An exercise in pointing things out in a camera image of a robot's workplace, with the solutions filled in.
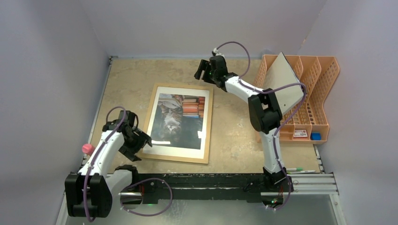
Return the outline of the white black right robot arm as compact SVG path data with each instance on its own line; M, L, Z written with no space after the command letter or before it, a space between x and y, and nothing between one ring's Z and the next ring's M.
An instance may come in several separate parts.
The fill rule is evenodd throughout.
M214 84L247 103L250 123L259 133L262 144L265 188L274 191L283 184L289 185L290 179L283 165L279 143L282 111L275 91L259 90L243 81L237 74L229 72L225 58L220 55L201 60L194 77Z

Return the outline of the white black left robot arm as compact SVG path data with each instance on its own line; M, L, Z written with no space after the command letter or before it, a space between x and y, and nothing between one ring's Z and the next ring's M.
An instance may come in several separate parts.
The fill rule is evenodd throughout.
M152 139L138 128L138 116L120 107L119 116L106 120L99 144L85 165L75 174L69 174L64 182L66 206L71 217L85 217L90 222L106 218L112 208L113 197L124 187L133 192L139 188L137 170L123 165L108 176L107 172L117 152L132 162L141 160L137 153L145 146L152 146Z

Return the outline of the cat and books photo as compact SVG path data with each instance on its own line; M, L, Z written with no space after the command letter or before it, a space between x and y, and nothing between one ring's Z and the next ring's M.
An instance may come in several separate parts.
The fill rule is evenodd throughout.
M161 93L151 128L153 145L201 148L205 97Z

